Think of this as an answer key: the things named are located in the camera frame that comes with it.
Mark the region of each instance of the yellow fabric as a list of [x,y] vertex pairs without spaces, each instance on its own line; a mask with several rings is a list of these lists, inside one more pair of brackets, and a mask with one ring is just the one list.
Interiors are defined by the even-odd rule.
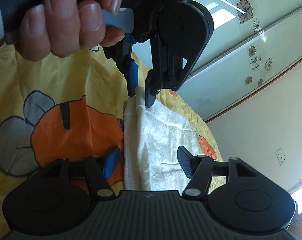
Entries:
[[[139,65],[139,85],[144,86],[149,68],[135,54],[132,57]],[[4,44],[0,48],[0,125],[11,116],[23,118],[23,103],[35,90],[49,95],[56,105],[81,100],[86,95],[88,106],[118,119],[123,119],[128,99],[126,80],[115,63],[105,58],[101,48],[99,52],[79,51],[65,59],[50,54],[33,63],[23,59],[13,46]],[[217,161],[222,161],[209,128],[182,98],[173,97],[169,90],[162,90],[157,98],[169,109],[187,117],[193,131],[207,140],[217,154]],[[0,238],[9,231],[2,214],[3,199],[25,179],[6,176],[0,171]],[[212,187],[222,183],[222,179],[214,178]],[[119,192],[123,183],[115,183],[113,188]]]

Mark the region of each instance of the hand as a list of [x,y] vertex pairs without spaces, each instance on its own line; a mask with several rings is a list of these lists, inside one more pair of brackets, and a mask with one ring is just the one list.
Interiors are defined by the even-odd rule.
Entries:
[[100,44],[109,47],[124,38],[117,27],[105,28],[101,8],[116,14],[122,0],[44,0],[27,11],[15,47],[28,60],[38,61],[50,51],[61,58]]

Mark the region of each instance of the handle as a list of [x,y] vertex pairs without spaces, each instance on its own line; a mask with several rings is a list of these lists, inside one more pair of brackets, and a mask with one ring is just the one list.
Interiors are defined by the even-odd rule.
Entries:
[[[133,9],[140,4],[141,0],[122,0],[121,8],[117,16],[102,10],[102,15],[107,26],[116,26],[131,33],[134,28]],[[19,40],[19,29],[22,19],[31,7],[43,3],[43,0],[0,0],[1,14],[5,31],[5,41],[14,43]]]

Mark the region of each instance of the black mechanical device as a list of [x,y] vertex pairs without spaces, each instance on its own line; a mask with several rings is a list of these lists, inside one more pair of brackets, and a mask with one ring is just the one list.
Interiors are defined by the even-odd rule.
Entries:
[[[18,40],[24,14],[42,2],[0,0],[6,41]],[[145,101],[146,106],[151,107],[162,88],[177,91],[184,83],[213,34],[213,19],[203,5],[193,0],[123,0],[121,8],[133,10],[134,19],[129,19],[129,12],[121,11],[118,17],[103,13],[107,24],[127,32],[123,41],[104,48],[104,53],[124,74],[131,97],[138,86],[137,64],[131,58],[132,45],[150,39],[153,69],[145,81]]]
[[[215,162],[183,146],[178,161],[191,178],[178,191],[121,191],[103,176],[105,161],[59,159],[7,195],[4,240],[294,240],[286,228],[295,203],[281,187],[239,158]],[[85,177],[89,194],[70,178]],[[227,183],[208,194],[214,176]]]

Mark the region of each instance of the folded fabric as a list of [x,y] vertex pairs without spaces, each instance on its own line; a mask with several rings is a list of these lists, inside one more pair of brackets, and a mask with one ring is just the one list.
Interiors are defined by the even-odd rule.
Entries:
[[178,163],[178,147],[199,150],[188,119],[159,100],[145,107],[144,88],[135,90],[124,112],[124,184],[127,190],[178,190],[189,179]]

